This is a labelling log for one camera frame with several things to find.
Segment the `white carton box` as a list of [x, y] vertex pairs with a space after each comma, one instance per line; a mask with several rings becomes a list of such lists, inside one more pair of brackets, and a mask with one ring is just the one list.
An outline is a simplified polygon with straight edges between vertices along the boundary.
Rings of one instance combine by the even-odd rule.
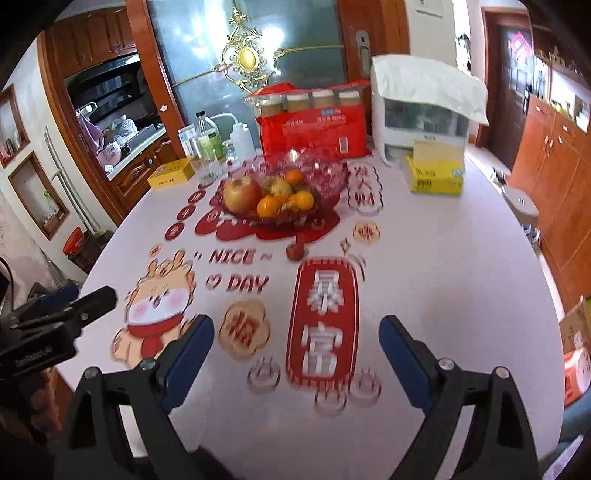
[[187, 159], [197, 159], [200, 157], [197, 129], [193, 124], [187, 125], [178, 130], [178, 138]]

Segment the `pink glass fruit bowl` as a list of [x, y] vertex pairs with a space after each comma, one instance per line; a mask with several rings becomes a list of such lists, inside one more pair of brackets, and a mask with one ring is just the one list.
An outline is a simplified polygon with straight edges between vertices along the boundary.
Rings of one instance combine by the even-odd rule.
[[346, 187], [346, 162], [325, 149], [260, 154], [229, 170], [217, 204], [232, 219], [280, 225], [304, 222]]

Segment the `glass sliding door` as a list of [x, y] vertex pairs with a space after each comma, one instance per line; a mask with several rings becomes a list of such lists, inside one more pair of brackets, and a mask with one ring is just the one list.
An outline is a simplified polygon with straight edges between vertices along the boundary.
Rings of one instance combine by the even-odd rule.
[[141, 67], [175, 148], [199, 111], [256, 122], [243, 102], [287, 82], [314, 89], [366, 79], [370, 58], [408, 53], [402, 1], [128, 1]]

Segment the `wooden wall cabinet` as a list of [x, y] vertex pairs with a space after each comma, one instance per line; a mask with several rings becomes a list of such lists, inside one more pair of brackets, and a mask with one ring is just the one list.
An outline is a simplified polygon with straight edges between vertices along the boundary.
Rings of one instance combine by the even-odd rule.
[[590, 295], [590, 133], [532, 96], [509, 185], [539, 210], [541, 250], [568, 311]]

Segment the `clear drinking glass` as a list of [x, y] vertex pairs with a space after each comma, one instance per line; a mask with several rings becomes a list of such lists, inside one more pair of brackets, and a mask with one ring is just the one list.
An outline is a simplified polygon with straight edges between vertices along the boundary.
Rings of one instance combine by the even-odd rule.
[[214, 154], [204, 154], [198, 159], [197, 176], [201, 184], [211, 185], [221, 178], [222, 173], [222, 165]]

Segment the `orange tangerine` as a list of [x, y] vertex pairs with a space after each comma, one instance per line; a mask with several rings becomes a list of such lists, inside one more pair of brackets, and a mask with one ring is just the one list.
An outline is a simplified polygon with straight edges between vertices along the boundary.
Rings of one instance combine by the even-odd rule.
[[266, 195], [257, 203], [256, 214], [262, 219], [276, 218], [280, 215], [282, 207], [283, 197]]
[[290, 169], [284, 172], [283, 179], [286, 180], [291, 187], [295, 188], [304, 184], [305, 176], [301, 170]]
[[298, 190], [291, 194], [287, 200], [287, 208], [290, 211], [307, 212], [314, 206], [315, 196], [308, 190]]

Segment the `white cloth on appliance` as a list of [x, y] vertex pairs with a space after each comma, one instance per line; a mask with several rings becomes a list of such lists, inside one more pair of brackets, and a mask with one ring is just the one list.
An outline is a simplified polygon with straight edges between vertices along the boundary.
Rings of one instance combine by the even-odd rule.
[[391, 101], [438, 106], [489, 126], [488, 89], [478, 77], [447, 63], [403, 54], [372, 59], [373, 88]]

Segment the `small glass jar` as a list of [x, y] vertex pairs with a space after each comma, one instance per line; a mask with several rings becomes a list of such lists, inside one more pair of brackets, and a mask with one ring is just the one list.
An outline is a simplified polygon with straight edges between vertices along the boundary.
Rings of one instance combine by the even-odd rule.
[[236, 161], [238, 161], [238, 156], [235, 153], [235, 146], [231, 140], [224, 140], [222, 146], [224, 148], [226, 165], [231, 167]]

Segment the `yellow-green round fruit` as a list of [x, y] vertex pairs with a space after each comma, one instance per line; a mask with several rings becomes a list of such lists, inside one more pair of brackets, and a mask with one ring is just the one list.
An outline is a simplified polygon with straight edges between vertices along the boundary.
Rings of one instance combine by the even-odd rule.
[[286, 180], [280, 177], [271, 177], [263, 181], [262, 186], [263, 193], [266, 195], [281, 197], [287, 199], [293, 193], [293, 188]]

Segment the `green label glass bottle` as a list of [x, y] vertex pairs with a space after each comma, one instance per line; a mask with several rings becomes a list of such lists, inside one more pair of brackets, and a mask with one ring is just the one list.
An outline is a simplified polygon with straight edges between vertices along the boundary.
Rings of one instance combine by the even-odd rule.
[[197, 118], [195, 131], [201, 157], [222, 161], [225, 158], [225, 151], [217, 125], [204, 110], [198, 111], [195, 117]]

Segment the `small red fruit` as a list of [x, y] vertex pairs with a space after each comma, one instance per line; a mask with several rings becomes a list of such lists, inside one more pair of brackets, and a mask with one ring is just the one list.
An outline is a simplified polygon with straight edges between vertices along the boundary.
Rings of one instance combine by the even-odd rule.
[[287, 259], [291, 262], [300, 262], [304, 259], [305, 254], [307, 254], [307, 249], [301, 243], [291, 243], [286, 248]]

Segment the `red paper cup package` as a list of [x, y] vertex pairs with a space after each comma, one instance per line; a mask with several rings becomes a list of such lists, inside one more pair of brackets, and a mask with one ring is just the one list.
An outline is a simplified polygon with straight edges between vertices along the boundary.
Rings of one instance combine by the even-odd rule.
[[318, 89], [278, 83], [249, 94], [263, 153], [322, 149], [346, 159], [369, 153], [363, 91], [368, 80]]

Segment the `red-yellow apple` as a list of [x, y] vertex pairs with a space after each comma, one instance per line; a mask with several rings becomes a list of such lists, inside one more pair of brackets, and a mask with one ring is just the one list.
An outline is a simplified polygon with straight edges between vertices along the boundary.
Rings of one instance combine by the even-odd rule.
[[228, 211], [235, 215], [246, 215], [256, 210], [262, 199], [259, 184], [252, 177], [230, 179], [224, 183], [223, 202]]

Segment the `yellow tissue box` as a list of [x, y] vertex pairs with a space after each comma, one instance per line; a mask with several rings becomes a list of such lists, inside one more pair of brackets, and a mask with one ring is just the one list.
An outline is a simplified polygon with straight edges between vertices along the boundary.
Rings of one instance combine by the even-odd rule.
[[464, 149], [434, 141], [416, 141], [404, 174], [415, 194], [459, 196], [464, 188]]

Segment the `white countertop appliance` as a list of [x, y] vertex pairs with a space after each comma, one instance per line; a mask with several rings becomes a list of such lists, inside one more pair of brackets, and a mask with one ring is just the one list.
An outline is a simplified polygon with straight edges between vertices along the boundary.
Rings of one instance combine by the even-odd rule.
[[384, 99], [373, 88], [372, 80], [371, 69], [373, 140], [386, 165], [402, 165], [416, 141], [466, 146], [469, 119], [438, 106]]

